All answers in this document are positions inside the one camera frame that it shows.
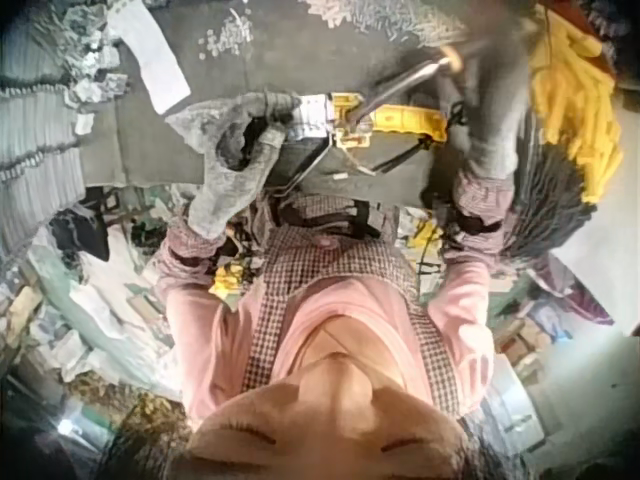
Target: woman's left hand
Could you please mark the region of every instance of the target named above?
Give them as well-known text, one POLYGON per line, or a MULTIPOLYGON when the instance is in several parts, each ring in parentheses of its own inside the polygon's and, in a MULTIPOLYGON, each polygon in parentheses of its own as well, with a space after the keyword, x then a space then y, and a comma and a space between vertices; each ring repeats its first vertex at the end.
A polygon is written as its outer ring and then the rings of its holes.
POLYGON ((204 153, 204 185, 189 208, 189 227, 205 239, 224 233, 227 221, 255 200, 280 155, 286 136, 281 119, 298 106, 288 94, 247 93, 236 99, 194 105, 167 121, 204 153), (241 160, 249 123, 264 118, 266 130, 253 145, 248 164, 241 160))

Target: gray work glove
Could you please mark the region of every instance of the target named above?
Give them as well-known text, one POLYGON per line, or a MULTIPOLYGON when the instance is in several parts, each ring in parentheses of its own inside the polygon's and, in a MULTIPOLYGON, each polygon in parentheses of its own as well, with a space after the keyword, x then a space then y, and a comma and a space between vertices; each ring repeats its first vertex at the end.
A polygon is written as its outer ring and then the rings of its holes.
POLYGON ((216 238, 231 217, 255 200, 286 136, 279 119, 298 104, 292 95, 247 93, 193 105, 167 118, 189 145, 204 153, 204 184, 191 203, 187 222, 193 231, 205 239, 216 238), (238 164, 247 126, 262 117, 268 126, 256 140, 248 165, 231 170, 230 165, 238 164))
POLYGON ((518 166, 516 141, 529 103, 529 65, 512 34, 465 65, 463 87, 471 146, 468 167, 481 178, 506 179, 518 166))

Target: woman's nose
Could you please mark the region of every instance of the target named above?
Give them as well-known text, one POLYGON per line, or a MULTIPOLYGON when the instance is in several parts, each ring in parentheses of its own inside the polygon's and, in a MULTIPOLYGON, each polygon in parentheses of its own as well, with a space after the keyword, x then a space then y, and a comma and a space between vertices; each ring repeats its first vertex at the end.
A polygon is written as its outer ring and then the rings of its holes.
POLYGON ((357 435, 373 428, 373 386, 344 354, 320 360, 301 378, 298 401, 315 411, 318 422, 357 435))

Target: checkered apron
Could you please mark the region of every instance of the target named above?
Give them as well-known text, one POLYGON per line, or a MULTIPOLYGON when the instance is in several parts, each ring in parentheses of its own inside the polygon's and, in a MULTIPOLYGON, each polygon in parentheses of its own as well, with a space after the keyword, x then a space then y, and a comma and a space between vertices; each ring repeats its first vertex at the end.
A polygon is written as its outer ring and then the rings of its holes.
MULTIPOLYGON (((354 202, 340 204, 350 209, 354 202)), ((331 197, 306 197, 295 206, 306 219, 329 215, 336 200, 331 197)), ((460 402, 453 365, 437 327, 419 305, 415 285, 415 272, 403 255, 392 246, 388 212, 373 210, 369 221, 377 223, 380 238, 350 238, 335 233, 342 223, 332 217, 333 229, 318 225, 316 228, 282 225, 273 229, 265 245, 267 252, 263 266, 265 295, 252 340, 249 361, 243 381, 243 391, 267 385, 282 342, 283 319, 292 296, 312 283, 335 277, 366 276, 388 283, 404 297, 409 319, 420 344, 435 406, 455 418, 460 416, 460 402), (380 213, 382 221, 376 220, 380 213)))

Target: metal rod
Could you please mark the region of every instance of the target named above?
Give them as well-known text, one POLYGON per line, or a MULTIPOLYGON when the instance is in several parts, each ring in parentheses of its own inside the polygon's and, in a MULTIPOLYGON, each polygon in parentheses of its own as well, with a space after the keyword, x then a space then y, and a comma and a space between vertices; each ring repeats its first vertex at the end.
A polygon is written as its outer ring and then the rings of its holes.
POLYGON ((274 188, 271 194, 274 197, 285 197, 289 195, 293 191, 293 189, 300 182, 302 182, 302 180, 304 180, 304 178, 309 174, 309 172, 311 172, 311 170, 313 170, 322 161, 322 159, 327 155, 327 153, 329 153, 329 150, 331 150, 331 147, 333 147, 333 136, 329 135, 327 137, 326 144, 322 147, 322 150, 320 151, 320 153, 318 153, 317 156, 313 157, 313 153, 315 153, 314 151, 312 153, 312 156, 308 159, 308 161, 300 165, 300 168, 298 168, 294 176, 291 178, 291 180, 289 180, 289 183, 287 183, 282 187, 274 188))
POLYGON ((403 73, 398 78, 391 80, 375 97, 363 102, 347 113, 347 129, 355 128, 360 120, 383 105, 392 96, 433 77, 440 68, 449 65, 449 63, 449 57, 444 56, 439 60, 429 60, 403 73))

